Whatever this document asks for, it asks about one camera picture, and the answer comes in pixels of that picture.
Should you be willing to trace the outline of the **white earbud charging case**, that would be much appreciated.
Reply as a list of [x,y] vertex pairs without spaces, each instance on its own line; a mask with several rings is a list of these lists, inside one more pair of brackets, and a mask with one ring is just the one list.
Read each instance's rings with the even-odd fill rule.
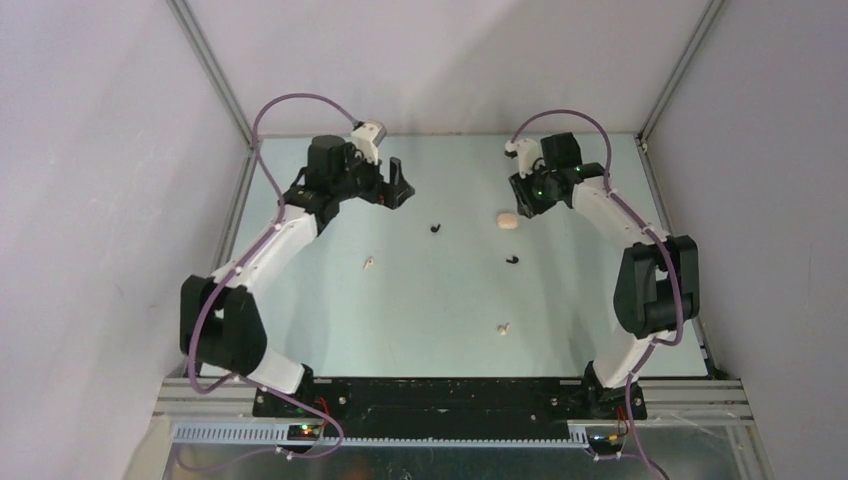
[[504,212],[496,217],[496,224],[503,230],[514,230],[519,225],[518,216],[514,213]]

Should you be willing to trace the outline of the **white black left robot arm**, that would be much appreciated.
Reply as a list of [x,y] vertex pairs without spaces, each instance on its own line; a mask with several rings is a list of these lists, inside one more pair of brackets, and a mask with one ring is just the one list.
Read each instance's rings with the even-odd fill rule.
[[259,298],[324,232],[343,202],[361,199],[395,210],[414,195],[401,160],[390,158],[389,174],[383,176],[375,153],[370,140],[313,138],[306,165],[283,192],[262,233],[239,258],[183,282],[179,346],[191,361],[278,391],[278,404],[292,416],[312,411],[316,390],[304,382],[311,371],[269,345]]

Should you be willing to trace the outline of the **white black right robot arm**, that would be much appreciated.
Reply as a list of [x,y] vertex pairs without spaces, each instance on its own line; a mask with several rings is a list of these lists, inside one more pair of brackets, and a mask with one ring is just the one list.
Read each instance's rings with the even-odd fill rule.
[[588,414],[606,418],[631,395],[654,348],[679,344],[685,322],[698,314],[697,244],[636,213],[606,167],[583,162],[571,133],[512,139],[505,154],[517,163],[509,183],[519,215],[533,218],[563,204],[621,252],[612,298],[618,325],[606,350],[587,364],[579,395]]

